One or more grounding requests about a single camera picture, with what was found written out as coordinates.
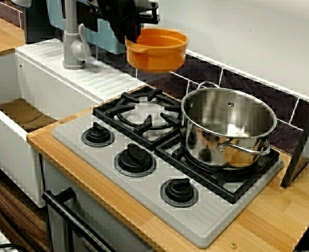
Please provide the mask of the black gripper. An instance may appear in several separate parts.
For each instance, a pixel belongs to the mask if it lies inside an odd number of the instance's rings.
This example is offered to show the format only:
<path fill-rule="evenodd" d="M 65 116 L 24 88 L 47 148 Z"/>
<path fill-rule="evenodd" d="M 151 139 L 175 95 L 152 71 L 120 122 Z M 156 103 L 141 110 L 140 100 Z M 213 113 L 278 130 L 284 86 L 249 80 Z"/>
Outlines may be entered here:
<path fill-rule="evenodd" d="M 102 18 L 110 23 L 118 41 L 137 42 L 142 24 L 159 23 L 158 3 L 152 1 L 99 1 Z"/>

